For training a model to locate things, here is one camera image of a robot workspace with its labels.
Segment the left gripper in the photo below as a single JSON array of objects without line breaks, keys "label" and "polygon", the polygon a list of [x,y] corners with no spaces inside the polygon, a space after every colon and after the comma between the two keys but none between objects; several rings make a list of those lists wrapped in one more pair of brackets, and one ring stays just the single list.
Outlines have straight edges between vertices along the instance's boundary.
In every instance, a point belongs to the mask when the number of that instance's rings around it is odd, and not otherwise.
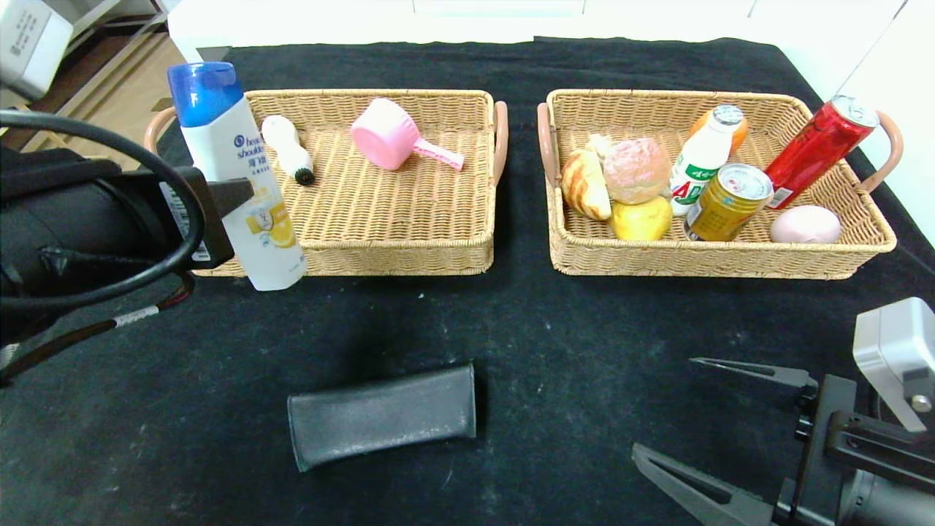
[{"label": "left gripper", "polygon": [[[253,184],[247,178],[208,182],[196,167],[178,167],[177,173],[194,191],[205,217],[201,240],[183,269],[220,267],[234,258],[223,220],[254,198]],[[189,235],[193,214],[181,194],[150,170],[121,172],[93,182],[115,200],[128,226],[141,233],[147,254],[163,259]]]}]

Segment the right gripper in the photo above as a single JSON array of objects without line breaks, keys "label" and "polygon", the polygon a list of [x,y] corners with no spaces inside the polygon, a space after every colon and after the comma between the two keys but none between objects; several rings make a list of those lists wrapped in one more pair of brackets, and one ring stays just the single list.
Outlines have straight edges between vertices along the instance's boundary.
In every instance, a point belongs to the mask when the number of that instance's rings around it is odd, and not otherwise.
[{"label": "right gripper", "polygon": [[790,517],[757,495],[634,443],[632,460],[702,525],[932,525],[933,433],[909,432],[856,410],[856,383],[807,370],[691,357],[691,362],[798,390]]}]

